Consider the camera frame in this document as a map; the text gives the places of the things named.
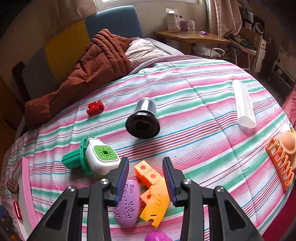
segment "bed sheet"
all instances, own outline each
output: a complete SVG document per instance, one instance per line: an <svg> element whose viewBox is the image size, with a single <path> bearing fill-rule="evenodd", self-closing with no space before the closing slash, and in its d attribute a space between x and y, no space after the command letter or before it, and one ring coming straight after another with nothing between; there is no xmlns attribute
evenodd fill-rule
<svg viewBox="0 0 296 241"><path fill-rule="evenodd" d="M232 81L247 87L257 126L239 126ZM160 133L149 140L136 139L125 129L137 100L150 97L157 104ZM89 117L89 103L101 100L102 114ZM34 208L40 220L70 185L91 186L96 178L82 169L68 170L63 155L79 148L82 138L100 138L119 156L130 160L128 179L137 179L133 167L142 160L162 174L162 159L169 156L175 168L201 186L224 186L262 234L285 204L284 193L265 151L270 137L288 121L276 100L251 75L223 61L193 56L159 57L142 64L129 76L98 89L64 109L41 128L29 131L7 151L1 177L1 201L13 214L6 181L22 156L30 165ZM170 203L158 231L179 240L183 208ZM204 206L205 240L209 240L207 206ZM134 227L121 228L109 209L112 240L144 240L155 229L139 218ZM83 214L86 240L87 207Z"/></svg>

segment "black lid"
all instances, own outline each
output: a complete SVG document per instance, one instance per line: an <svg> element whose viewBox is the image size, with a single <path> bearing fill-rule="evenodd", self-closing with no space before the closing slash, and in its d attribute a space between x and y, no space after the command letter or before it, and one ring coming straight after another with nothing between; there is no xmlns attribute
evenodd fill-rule
<svg viewBox="0 0 296 241"><path fill-rule="evenodd" d="M126 130L136 138L150 139L159 133L160 126L153 114L136 112L128 117Z"/></svg>

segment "orange rack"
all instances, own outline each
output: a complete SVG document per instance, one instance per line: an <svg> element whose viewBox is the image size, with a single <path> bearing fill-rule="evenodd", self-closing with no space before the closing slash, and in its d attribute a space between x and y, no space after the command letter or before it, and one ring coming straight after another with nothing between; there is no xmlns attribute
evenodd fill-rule
<svg viewBox="0 0 296 241"><path fill-rule="evenodd" d="M290 161L290 154L286 153L283 150L281 144L279 144L278 138L274 139L273 137L265 146L265 150L272 159L272 162L281 180L283 190L284 192L286 192L294 178L294 172Z"/></svg>

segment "red toy block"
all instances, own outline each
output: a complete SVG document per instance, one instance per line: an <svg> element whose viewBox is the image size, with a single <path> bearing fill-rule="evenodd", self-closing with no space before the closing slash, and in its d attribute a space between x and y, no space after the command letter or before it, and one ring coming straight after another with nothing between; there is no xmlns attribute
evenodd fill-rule
<svg viewBox="0 0 296 241"><path fill-rule="evenodd" d="M86 110L88 115L101 114L104 110L104 105L102 101L95 101L89 104L89 108Z"/></svg>

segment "screw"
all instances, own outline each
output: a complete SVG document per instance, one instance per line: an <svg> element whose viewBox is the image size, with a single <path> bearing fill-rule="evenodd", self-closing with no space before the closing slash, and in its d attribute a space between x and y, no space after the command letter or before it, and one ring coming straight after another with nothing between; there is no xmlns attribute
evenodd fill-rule
<svg viewBox="0 0 296 241"><path fill-rule="evenodd" d="M216 187L217 192L224 192L224 187L218 186Z"/></svg>
<svg viewBox="0 0 296 241"><path fill-rule="evenodd" d="M182 182L184 183L184 184L186 184L186 185L189 185L189 184L191 184L192 183L192 181L190 180L190 179L183 179L182 180Z"/></svg>
<svg viewBox="0 0 296 241"><path fill-rule="evenodd" d="M75 190L75 187L74 186L69 186L69 187L67 187L67 189L68 189L68 191L73 192Z"/></svg>
<svg viewBox="0 0 296 241"><path fill-rule="evenodd" d="M103 178L103 179L100 181L100 183L105 185L105 184L109 183L109 180L106 179L106 178Z"/></svg>

